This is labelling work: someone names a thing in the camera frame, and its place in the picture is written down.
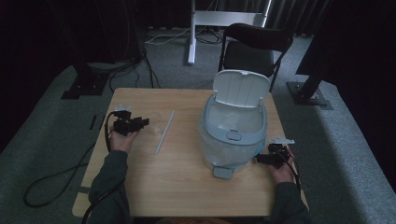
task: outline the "open lid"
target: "open lid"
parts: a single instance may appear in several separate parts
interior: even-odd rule
[[[239,107],[257,107],[269,89],[267,77],[244,70],[222,70],[213,81],[216,101]]]

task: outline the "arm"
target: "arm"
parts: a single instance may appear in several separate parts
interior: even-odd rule
[[[126,137],[114,132],[111,134],[112,150],[106,156],[99,174],[92,181],[89,193],[91,203],[95,203],[102,195],[125,179],[128,153],[137,134],[130,133]],[[89,223],[132,223],[123,184],[94,207]]]
[[[292,163],[292,157],[289,158],[289,163]],[[300,192],[294,184],[294,175],[289,166],[283,165],[276,169],[275,166],[268,165],[268,169],[276,182],[271,223],[313,223]]]

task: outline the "black chair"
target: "black chair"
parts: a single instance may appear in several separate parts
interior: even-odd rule
[[[244,23],[234,23],[225,28],[219,61],[222,69],[240,69],[273,76],[270,91],[274,87],[280,63],[293,42],[293,33],[268,29]]]

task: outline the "white stick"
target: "white stick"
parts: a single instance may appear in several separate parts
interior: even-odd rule
[[[163,136],[161,136],[160,143],[158,143],[158,146],[155,149],[155,153],[154,154],[158,154],[160,152],[161,145],[163,144],[163,139],[165,138],[166,133],[168,132],[169,126],[171,125],[171,122],[172,122],[172,119],[173,119],[174,115],[175,115],[175,110],[172,111],[172,114],[169,117],[169,120],[168,120],[168,123],[166,124],[165,130],[163,130]]]

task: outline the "gray carpet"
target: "gray carpet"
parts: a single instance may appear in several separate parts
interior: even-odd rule
[[[156,31],[150,35],[167,32],[180,31]],[[201,37],[215,40],[213,36]],[[299,162],[311,215],[317,223],[396,223],[395,193],[337,89],[329,83],[320,84],[333,110],[295,105],[292,101],[286,82],[306,80],[305,76],[294,74],[310,41],[307,37],[295,37],[272,94],[286,137],[296,141],[290,147]],[[146,45],[148,59],[162,88],[211,89],[220,45],[198,42],[195,64],[189,66],[188,43],[188,39],[176,39],[162,45]],[[95,63],[92,66],[108,68],[119,64]],[[0,223],[81,221],[73,217],[72,206],[85,168],[78,170],[65,193],[54,203],[31,208],[22,200],[30,183],[77,164],[98,137],[112,91],[107,86],[102,96],[61,100],[75,76],[70,66],[55,78],[0,155]],[[136,70],[118,73],[111,86],[113,89],[150,88],[148,64],[142,62]],[[94,116],[97,119],[92,125]],[[47,201],[62,190],[70,175],[71,172],[40,183],[29,194],[29,202]]]

